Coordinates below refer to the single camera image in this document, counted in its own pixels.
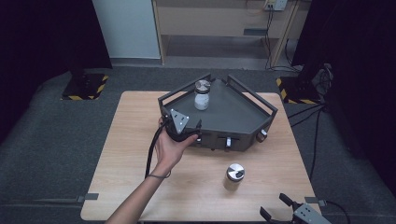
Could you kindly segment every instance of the power outlet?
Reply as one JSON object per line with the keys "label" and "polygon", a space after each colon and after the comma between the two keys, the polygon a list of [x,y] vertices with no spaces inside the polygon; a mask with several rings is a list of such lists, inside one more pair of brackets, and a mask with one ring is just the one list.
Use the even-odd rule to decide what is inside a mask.
{"label": "power outlet", "polygon": [[283,11],[285,10],[288,0],[268,0],[266,11],[269,11],[272,7],[273,11]]}

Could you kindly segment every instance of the hand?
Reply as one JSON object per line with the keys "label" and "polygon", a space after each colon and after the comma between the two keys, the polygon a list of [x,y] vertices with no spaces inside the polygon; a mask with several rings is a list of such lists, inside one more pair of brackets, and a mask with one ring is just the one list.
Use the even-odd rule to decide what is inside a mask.
{"label": "hand", "polygon": [[183,142],[176,142],[171,137],[169,137],[165,128],[163,128],[155,145],[158,162],[152,174],[166,176],[180,161],[184,149],[191,145],[197,138],[198,135],[194,134]]}

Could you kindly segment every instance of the wooden desk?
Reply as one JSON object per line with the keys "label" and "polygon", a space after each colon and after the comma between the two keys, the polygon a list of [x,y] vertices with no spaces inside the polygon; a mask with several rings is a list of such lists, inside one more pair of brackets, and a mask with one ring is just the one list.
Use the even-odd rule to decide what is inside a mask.
{"label": "wooden desk", "polygon": [[[85,220],[106,220],[143,181],[152,136],[158,128],[159,91],[126,91],[111,124],[86,201]],[[275,219],[291,218],[291,208],[279,199],[285,193],[298,203],[315,196],[284,107],[275,93],[259,93],[278,112],[268,138],[245,152],[189,147],[172,175],[148,203],[146,221],[263,221],[260,206]],[[235,192],[222,180],[231,163],[240,163],[246,176]],[[153,156],[151,167],[156,164]]]}

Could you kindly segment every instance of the metal lid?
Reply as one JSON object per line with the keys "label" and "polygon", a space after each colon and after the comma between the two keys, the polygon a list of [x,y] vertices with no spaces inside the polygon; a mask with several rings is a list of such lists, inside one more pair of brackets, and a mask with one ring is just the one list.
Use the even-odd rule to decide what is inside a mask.
{"label": "metal lid", "polygon": [[210,82],[207,80],[199,80],[195,82],[195,91],[201,94],[206,94],[210,91]]}
{"label": "metal lid", "polygon": [[232,181],[239,182],[245,176],[245,169],[238,163],[231,164],[227,169],[227,176]]}

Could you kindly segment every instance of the white wall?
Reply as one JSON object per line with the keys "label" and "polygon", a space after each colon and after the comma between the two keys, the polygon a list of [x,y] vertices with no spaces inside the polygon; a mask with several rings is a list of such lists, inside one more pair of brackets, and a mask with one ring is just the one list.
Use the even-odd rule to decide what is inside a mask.
{"label": "white wall", "polygon": [[150,0],[92,1],[110,58],[161,58]]}

